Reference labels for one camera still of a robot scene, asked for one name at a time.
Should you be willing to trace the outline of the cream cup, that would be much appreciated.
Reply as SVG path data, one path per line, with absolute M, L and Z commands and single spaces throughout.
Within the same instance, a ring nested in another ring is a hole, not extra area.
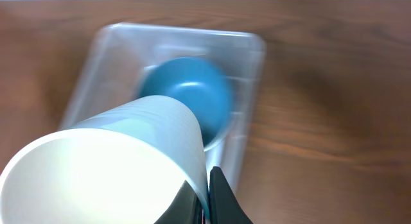
M 147 96 L 18 151 L 1 174 L 2 223 L 155 223 L 188 184 L 209 216 L 199 123 Z

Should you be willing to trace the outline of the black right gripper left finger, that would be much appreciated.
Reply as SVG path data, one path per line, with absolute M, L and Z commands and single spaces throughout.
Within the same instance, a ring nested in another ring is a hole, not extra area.
M 202 224 L 203 208 L 191 186 L 185 181 L 174 200 L 155 224 Z

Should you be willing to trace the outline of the clear plastic storage bin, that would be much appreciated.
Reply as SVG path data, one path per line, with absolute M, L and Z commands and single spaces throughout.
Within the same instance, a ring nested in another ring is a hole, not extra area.
M 265 53 L 264 41 L 253 33 L 125 22 L 105 26 L 92 42 L 60 128 L 135 100 L 146 76 L 168 60 L 203 58 L 222 70 L 233 91 L 228 125 L 206 148 L 206 166 L 220 167 L 236 190 Z

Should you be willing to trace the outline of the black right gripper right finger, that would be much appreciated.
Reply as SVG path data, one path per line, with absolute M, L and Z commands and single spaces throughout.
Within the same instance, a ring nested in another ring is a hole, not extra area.
M 240 207 L 223 171 L 217 166 L 210 172 L 209 208 L 212 224 L 252 224 Z

